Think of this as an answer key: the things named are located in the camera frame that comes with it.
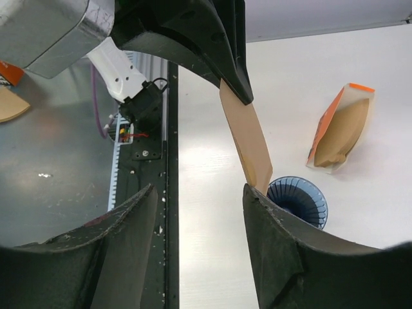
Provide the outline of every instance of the gray floor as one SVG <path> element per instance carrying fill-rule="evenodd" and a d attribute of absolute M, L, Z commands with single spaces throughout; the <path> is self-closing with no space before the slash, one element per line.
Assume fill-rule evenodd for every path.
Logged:
<path fill-rule="evenodd" d="M 105 213 L 113 154 L 95 124 L 86 59 L 52 80 L 25 75 L 14 91 L 31 108 L 0 124 L 0 244 L 6 246 L 44 241 Z M 105 124 L 114 106 L 101 80 L 98 99 Z"/>
<path fill-rule="evenodd" d="M 325 231 L 383 248 L 412 238 L 412 26 L 247 46 L 273 179 L 301 176 L 329 204 Z M 376 89 L 364 143 L 335 175 L 305 167 L 319 117 L 347 82 Z M 242 212 L 245 182 L 218 90 L 180 70 L 182 309 L 257 308 Z"/>

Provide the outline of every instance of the white table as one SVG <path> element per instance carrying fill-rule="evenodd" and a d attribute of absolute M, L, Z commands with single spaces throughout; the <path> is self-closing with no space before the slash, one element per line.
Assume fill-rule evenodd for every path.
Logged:
<path fill-rule="evenodd" d="M 247 46 L 273 179 L 306 178 L 329 205 L 325 231 L 384 248 L 412 238 L 412 26 Z M 376 89 L 364 143 L 335 175 L 305 167 L 319 117 L 347 82 Z M 181 309 L 257 308 L 242 211 L 245 178 L 218 90 L 180 70 Z"/>

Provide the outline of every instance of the purple cable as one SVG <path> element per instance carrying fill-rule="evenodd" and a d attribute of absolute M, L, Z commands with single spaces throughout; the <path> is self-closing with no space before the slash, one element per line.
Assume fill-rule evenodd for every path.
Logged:
<path fill-rule="evenodd" d="M 108 129 L 105 129 L 102 127 L 102 124 L 100 123 L 100 117 L 98 115 L 96 68 L 93 65 L 93 63 L 90 63 L 90 76 L 91 76 L 91 92 L 92 92 L 93 110 L 95 112 L 95 120 L 96 120 L 97 129 L 101 137 L 106 139 L 108 137 Z M 110 118 L 108 126 L 110 127 L 114 121 L 115 121 L 114 117 Z"/>

